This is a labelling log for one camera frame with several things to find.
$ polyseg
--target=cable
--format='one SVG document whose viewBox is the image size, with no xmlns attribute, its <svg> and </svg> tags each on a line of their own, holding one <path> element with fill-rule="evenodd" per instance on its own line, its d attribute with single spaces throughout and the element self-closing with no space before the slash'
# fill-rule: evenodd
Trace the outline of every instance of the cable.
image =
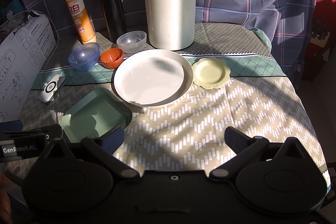
<svg viewBox="0 0 336 224">
<path fill-rule="evenodd" d="M 41 88 L 43 89 L 44 84 L 45 84 L 45 82 L 44 82 L 44 80 L 45 80 L 45 78 L 44 78 L 44 76 L 45 76 L 45 70 L 46 70 L 47 65 L 49 64 L 49 61 L 51 60 L 52 56 L 53 56 L 54 53 L 56 52 L 56 49 L 57 49 L 58 44 L 59 44 L 60 36 L 59 36 L 59 34 L 58 34 L 58 31 L 57 31 L 57 29 L 56 29 L 56 26 L 55 26 L 54 22 L 53 22 L 53 21 L 52 21 L 52 20 L 51 20 L 51 19 L 50 19 L 44 12 L 35 11 L 35 10 L 31 10 L 31 11 L 32 11 L 32 12 L 36 12 L 36 13 L 40 13 L 40 14 L 45 15 L 45 16 L 47 17 L 47 19 L 53 24 L 54 29 L 55 29 L 55 31 L 56 31 L 56 35 L 57 35 L 57 43 L 56 43 L 56 47 L 55 47 L 54 51 L 51 53 L 49 59 L 46 61 L 46 64 L 44 65 L 44 68 L 41 69 L 41 70 L 39 71 L 39 73 L 40 73 L 41 71 L 43 71 L 42 83 L 39 81 L 39 83 L 40 83 L 40 85 L 41 85 Z"/>
</svg>

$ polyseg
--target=green square dish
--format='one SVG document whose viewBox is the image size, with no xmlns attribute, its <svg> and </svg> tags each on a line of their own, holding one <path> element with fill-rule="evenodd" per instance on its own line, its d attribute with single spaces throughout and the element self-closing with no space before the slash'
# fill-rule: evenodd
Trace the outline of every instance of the green square dish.
<svg viewBox="0 0 336 224">
<path fill-rule="evenodd" d="M 63 116 L 61 126 L 71 143 L 85 137 L 101 137 L 112 128 L 127 128 L 131 109 L 110 90 L 97 88 L 71 107 Z"/>
</svg>

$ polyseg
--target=white plate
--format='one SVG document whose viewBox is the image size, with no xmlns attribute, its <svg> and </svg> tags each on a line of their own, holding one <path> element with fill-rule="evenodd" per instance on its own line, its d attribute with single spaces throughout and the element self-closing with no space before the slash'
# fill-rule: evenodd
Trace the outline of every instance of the white plate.
<svg viewBox="0 0 336 224">
<path fill-rule="evenodd" d="M 182 97 L 193 83 L 189 62 L 168 50 L 147 50 L 118 67 L 114 87 L 118 95 L 139 107 L 163 107 Z"/>
</svg>

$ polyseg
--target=screw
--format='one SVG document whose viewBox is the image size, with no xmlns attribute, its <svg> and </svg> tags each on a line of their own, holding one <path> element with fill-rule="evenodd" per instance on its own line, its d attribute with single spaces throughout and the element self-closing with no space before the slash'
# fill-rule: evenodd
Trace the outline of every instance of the screw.
<svg viewBox="0 0 336 224">
<path fill-rule="evenodd" d="M 212 171 L 212 175 L 217 178 L 224 178 L 229 174 L 229 171 L 226 169 L 215 169 Z"/>
<path fill-rule="evenodd" d="M 176 175 L 173 175 L 170 177 L 171 180 L 178 180 L 179 179 L 179 176 L 176 176 Z"/>
</svg>

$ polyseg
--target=yellow dish soap bottle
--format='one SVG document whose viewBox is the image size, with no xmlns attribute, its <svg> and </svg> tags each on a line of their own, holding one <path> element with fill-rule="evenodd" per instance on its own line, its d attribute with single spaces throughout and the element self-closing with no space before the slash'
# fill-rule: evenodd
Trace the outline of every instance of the yellow dish soap bottle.
<svg viewBox="0 0 336 224">
<path fill-rule="evenodd" d="M 96 42 L 96 34 L 93 31 L 89 15 L 87 14 L 83 0 L 65 0 L 72 15 L 73 22 L 81 37 L 82 43 Z"/>
</svg>

